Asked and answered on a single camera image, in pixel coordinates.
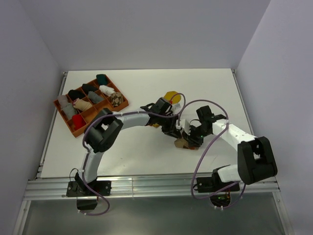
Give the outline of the yellow sock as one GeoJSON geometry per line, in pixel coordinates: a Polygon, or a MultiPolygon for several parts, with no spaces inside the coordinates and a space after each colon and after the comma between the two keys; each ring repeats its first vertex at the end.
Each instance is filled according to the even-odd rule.
{"type": "Polygon", "coordinates": [[[177,104],[181,101],[181,95],[176,91],[169,91],[164,95],[164,99],[169,101],[171,104],[177,104]]]}

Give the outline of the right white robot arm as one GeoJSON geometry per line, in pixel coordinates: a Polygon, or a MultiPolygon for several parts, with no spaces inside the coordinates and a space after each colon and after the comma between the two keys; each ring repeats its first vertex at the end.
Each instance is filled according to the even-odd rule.
{"type": "Polygon", "coordinates": [[[215,115],[209,106],[197,109],[199,126],[190,125],[189,133],[182,136],[189,148],[198,148],[206,136],[222,138],[237,152],[237,163],[213,170],[212,187],[221,191],[229,182],[243,182],[247,185],[274,177],[278,168],[270,141],[256,137],[230,123],[226,116],[215,115]]]}

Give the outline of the brown argyle sock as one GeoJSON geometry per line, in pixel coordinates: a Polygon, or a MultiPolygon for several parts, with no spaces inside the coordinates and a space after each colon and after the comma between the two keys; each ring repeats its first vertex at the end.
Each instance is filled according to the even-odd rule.
{"type": "Polygon", "coordinates": [[[124,98],[121,92],[114,92],[110,95],[111,104],[113,107],[117,107],[124,102],[124,98]]]}

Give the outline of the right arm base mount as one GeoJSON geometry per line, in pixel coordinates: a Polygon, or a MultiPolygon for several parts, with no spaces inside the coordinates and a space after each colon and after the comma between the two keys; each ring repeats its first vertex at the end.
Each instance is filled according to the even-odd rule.
{"type": "Polygon", "coordinates": [[[239,184],[230,185],[233,182],[221,182],[220,180],[213,179],[213,177],[198,177],[196,178],[196,183],[193,186],[193,189],[198,193],[213,193],[217,190],[220,190],[224,187],[227,187],[223,190],[223,194],[217,194],[210,197],[210,202],[217,207],[225,207],[230,205],[231,202],[231,192],[240,191],[239,184]]]}

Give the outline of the orange argyle sock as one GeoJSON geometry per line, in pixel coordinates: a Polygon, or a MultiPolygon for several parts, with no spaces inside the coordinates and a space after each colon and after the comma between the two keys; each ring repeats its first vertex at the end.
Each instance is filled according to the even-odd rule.
{"type": "Polygon", "coordinates": [[[198,147],[191,146],[185,139],[176,139],[174,145],[176,148],[198,150],[198,147]]]}

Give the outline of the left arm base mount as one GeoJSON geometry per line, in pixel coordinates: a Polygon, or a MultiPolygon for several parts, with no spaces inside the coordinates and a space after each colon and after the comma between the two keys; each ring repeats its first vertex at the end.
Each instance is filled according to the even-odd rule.
{"type": "MultiPolygon", "coordinates": [[[[102,196],[110,195],[111,181],[93,181],[89,186],[102,196]]],[[[98,200],[100,199],[100,197],[90,191],[82,181],[70,181],[67,186],[66,197],[77,198],[77,209],[88,212],[96,208],[98,200]]]]}

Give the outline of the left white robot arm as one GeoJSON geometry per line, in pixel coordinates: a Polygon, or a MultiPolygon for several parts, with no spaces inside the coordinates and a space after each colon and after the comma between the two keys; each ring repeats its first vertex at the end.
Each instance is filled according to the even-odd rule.
{"type": "Polygon", "coordinates": [[[180,105],[161,97],[156,103],[150,103],[137,110],[122,113],[112,112],[107,108],[101,110],[84,131],[83,147],[86,155],[81,169],[75,175],[78,190],[83,195],[91,195],[95,191],[97,171],[104,152],[114,144],[121,130],[137,126],[161,126],[165,135],[181,138],[177,129],[180,105]]]}

